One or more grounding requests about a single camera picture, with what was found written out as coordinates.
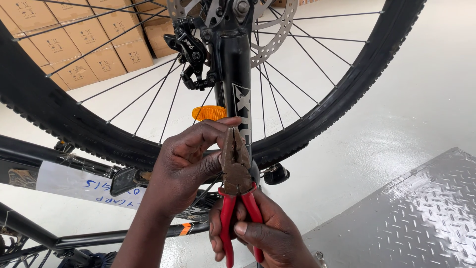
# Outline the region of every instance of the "orange stripe decal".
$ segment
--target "orange stripe decal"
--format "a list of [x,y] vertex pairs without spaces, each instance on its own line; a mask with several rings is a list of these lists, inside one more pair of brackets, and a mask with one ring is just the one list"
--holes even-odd
[[190,223],[184,223],[184,224],[182,224],[182,225],[183,225],[184,228],[183,228],[183,230],[181,231],[180,235],[178,235],[179,237],[181,237],[181,236],[186,236],[187,233],[188,233],[188,231],[190,230],[190,228],[191,228],[191,226],[192,226]]

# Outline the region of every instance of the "diamond plate ramp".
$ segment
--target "diamond plate ramp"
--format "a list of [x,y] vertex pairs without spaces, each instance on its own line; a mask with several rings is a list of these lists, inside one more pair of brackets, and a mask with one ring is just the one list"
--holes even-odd
[[476,158],[453,148],[303,236],[328,268],[476,267]]

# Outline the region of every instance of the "disc brake caliper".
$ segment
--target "disc brake caliper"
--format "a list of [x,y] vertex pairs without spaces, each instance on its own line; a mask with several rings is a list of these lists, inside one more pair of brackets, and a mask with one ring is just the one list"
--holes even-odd
[[[180,76],[188,89],[205,90],[206,87],[215,85],[215,78],[203,80],[203,64],[207,59],[207,49],[205,45],[197,38],[193,37],[191,30],[195,29],[193,19],[177,19],[174,22],[174,33],[164,34],[164,40],[167,45],[180,53],[179,62],[190,63],[190,66],[183,71]],[[197,81],[191,78],[195,74]]]

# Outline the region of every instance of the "red plier handle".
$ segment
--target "red plier handle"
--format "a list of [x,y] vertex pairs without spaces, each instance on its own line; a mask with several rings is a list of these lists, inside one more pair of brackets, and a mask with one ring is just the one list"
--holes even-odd
[[[220,239],[223,242],[223,250],[225,251],[225,256],[227,257],[227,268],[232,268],[235,264],[235,257],[233,254],[233,246],[231,244],[230,238],[230,221],[233,214],[233,209],[235,208],[235,203],[237,197],[240,197],[243,203],[245,204],[246,210],[251,216],[253,222],[263,223],[263,217],[261,212],[256,205],[255,197],[253,192],[256,190],[256,183],[252,183],[252,189],[240,196],[232,196],[225,194],[221,188],[218,189],[218,192],[223,196],[223,208],[220,213],[221,221],[221,232]],[[256,262],[261,263],[264,260],[263,250],[253,247],[253,252],[255,254]]]

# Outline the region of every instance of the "hand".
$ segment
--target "hand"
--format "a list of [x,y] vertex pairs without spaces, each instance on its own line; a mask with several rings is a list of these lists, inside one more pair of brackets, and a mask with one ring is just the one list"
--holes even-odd
[[144,196],[147,203],[170,218],[186,210],[198,187],[221,171],[221,152],[205,157],[203,153],[215,143],[222,148],[228,126],[240,123],[239,117],[203,120],[165,140]]
[[[265,268],[318,268],[317,262],[304,245],[294,222],[263,192],[257,190],[253,192],[253,195],[263,216],[264,224],[246,222],[245,206],[237,202],[235,220],[238,222],[230,231],[230,235],[234,235],[232,238],[236,237],[241,243],[246,244],[251,253],[253,253],[253,246],[262,249],[265,261],[261,265]],[[216,261],[221,261],[225,257],[223,243],[219,236],[222,206],[223,202],[220,200],[209,212],[210,241]]]

